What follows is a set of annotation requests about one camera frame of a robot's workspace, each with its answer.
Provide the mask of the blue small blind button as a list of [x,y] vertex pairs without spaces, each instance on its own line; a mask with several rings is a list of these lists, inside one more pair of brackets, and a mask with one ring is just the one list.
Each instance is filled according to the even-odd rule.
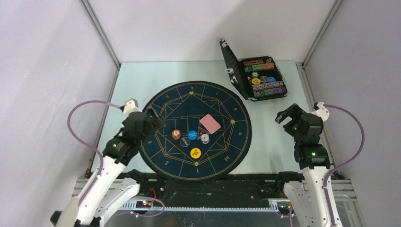
[[190,140],[197,140],[198,139],[198,133],[197,131],[191,130],[187,133],[187,137]]

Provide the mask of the red poker chip stack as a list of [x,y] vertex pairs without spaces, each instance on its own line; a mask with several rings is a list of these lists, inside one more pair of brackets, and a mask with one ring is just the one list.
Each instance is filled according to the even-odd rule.
[[174,129],[174,130],[172,131],[171,135],[172,135],[172,138],[173,138],[174,140],[179,140],[179,139],[181,138],[181,132],[180,132],[180,130],[178,130],[178,129]]

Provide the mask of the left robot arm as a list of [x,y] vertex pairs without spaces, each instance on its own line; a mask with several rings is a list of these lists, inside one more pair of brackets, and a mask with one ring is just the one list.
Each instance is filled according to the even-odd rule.
[[129,199],[148,194],[148,177],[136,169],[129,171],[111,194],[108,191],[145,140],[165,128],[166,123],[154,108],[148,107],[145,112],[128,113],[122,124],[119,132],[107,142],[98,172],[63,211],[55,211],[51,216],[55,227],[102,227]]

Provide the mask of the clear dealer button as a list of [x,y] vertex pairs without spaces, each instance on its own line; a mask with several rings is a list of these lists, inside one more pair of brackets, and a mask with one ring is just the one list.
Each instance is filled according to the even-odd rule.
[[180,145],[184,148],[188,147],[191,143],[191,140],[188,137],[180,138]]

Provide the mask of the yellow big blind button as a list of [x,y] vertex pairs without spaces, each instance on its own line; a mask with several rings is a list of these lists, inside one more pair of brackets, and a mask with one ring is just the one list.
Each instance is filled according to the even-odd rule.
[[201,150],[199,148],[193,148],[190,151],[190,155],[194,159],[198,159],[201,157]]

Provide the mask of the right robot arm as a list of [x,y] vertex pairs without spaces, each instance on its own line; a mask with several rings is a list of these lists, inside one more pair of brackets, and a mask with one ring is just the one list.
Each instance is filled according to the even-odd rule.
[[320,143],[323,123],[329,117],[322,102],[315,111],[306,112],[298,104],[278,112],[275,122],[291,120],[283,128],[294,140],[294,158],[301,174],[280,172],[275,180],[275,192],[288,198],[291,215],[295,213],[302,227],[341,227],[331,186],[331,162]]

